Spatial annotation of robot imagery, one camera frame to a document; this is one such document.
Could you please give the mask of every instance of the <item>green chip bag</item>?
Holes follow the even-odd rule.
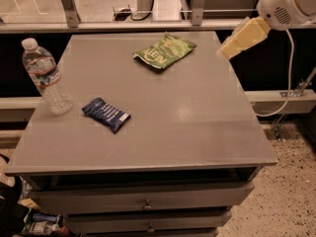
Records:
[[[159,71],[163,71],[186,56],[196,47],[197,45],[190,41],[171,36],[170,34],[165,34],[165,36],[154,45],[136,51],[132,55],[132,58],[139,57]]]

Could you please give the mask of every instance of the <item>bottle cap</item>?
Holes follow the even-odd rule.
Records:
[[[38,43],[33,38],[27,38],[22,41],[22,46],[25,50],[32,50],[38,47]]]
[[[58,230],[59,230],[59,225],[53,224],[53,225],[51,226],[51,231],[55,232],[55,231],[58,231]]]

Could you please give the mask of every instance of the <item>drawer knob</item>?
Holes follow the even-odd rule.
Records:
[[[149,199],[146,200],[145,206],[142,207],[143,210],[151,210],[152,206],[149,204]]]
[[[149,224],[148,229],[146,230],[147,233],[153,233],[155,231],[155,229],[152,228],[151,223]]]

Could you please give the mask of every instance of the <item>blue packet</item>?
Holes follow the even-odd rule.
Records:
[[[130,115],[109,105],[102,98],[96,98],[88,105],[82,108],[84,114],[106,126],[113,133],[121,128],[121,126],[130,119]]]

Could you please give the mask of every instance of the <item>drawer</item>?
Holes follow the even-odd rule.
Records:
[[[99,233],[84,234],[82,237],[216,237],[217,229],[198,229],[198,230],[171,230],[171,231],[155,231],[147,232],[131,232],[131,233]]]
[[[35,192],[32,199],[55,214],[82,214],[240,204],[252,183],[190,184],[174,186]]]
[[[204,229],[223,226],[230,211],[191,211],[136,214],[89,215],[65,218],[65,225],[74,233],[116,233],[162,230]]]

